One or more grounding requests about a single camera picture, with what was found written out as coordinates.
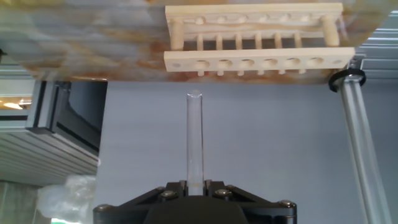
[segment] metal rod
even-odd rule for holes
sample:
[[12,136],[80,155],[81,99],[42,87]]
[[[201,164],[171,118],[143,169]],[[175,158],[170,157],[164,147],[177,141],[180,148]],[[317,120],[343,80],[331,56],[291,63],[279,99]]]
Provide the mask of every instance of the metal rod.
[[340,80],[339,93],[348,125],[361,206],[366,223],[392,224],[359,81],[355,76]]
[[188,195],[203,195],[203,131],[201,93],[187,95],[187,186]]

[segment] wooden peg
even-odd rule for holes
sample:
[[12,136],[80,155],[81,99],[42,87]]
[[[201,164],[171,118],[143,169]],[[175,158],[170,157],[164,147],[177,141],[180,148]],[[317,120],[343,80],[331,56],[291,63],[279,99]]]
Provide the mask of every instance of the wooden peg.
[[323,27],[323,38],[327,47],[338,47],[340,39],[338,37],[337,26],[332,15],[325,15],[321,18]]
[[[254,36],[254,40],[256,41],[256,49],[261,50],[262,49],[262,37],[261,33],[257,32]],[[263,70],[258,70],[257,75],[263,75],[264,71]]]
[[[236,34],[235,35],[235,45],[236,45],[236,50],[242,50],[243,49],[243,42],[242,42],[242,35],[241,34]],[[238,71],[238,76],[243,76],[244,71]]]
[[[216,36],[216,50],[223,50],[223,37],[221,34],[217,34]],[[217,71],[218,76],[223,76],[224,71]]]
[[182,51],[184,48],[184,29],[181,19],[173,19],[171,31],[172,50]]
[[[198,34],[197,37],[197,50],[203,50],[203,35],[202,34]],[[198,71],[198,76],[204,76],[205,72],[204,71]]]
[[[282,48],[282,37],[280,36],[280,32],[276,32],[274,35],[275,38],[275,48],[281,49]],[[286,71],[284,69],[279,70],[279,75],[285,74]]]
[[[301,35],[299,32],[294,34],[294,44],[295,44],[296,48],[303,48],[303,43],[301,41]],[[298,70],[299,74],[304,74],[305,72],[306,72],[305,69]]]

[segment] plastic bag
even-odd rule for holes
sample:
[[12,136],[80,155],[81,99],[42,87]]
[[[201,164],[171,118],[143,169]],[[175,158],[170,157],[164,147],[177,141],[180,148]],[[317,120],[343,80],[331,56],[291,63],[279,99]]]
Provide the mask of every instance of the plastic bag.
[[71,175],[65,185],[50,185],[40,189],[37,208],[47,218],[91,224],[94,194],[95,176]]

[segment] marble surface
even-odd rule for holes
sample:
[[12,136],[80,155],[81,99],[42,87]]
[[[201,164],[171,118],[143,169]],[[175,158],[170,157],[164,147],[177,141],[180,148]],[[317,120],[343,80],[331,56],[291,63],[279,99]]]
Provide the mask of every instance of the marble surface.
[[[307,0],[0,0],[0,48],[39,80],[228,83],[325,83],[331,70],[263,76],[247,72],[218,77],[206,72],[167,73],[170,38],[165,5],[338,2]],[[362,44],[398,4],[388,0],[343,0],[342,46]],[[265,48],[274,48],[264,43]],[[316,41],[304,41],[305,47]],[[186,44],[187,50],[195,44]]]

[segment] metal frame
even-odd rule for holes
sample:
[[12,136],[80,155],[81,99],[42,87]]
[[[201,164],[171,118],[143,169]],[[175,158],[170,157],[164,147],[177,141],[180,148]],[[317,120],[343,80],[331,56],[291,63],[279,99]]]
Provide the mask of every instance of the metal frame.
[[69,105],[70,83],[36,81],[26,129],[67,139],[98,156],[101,132]]

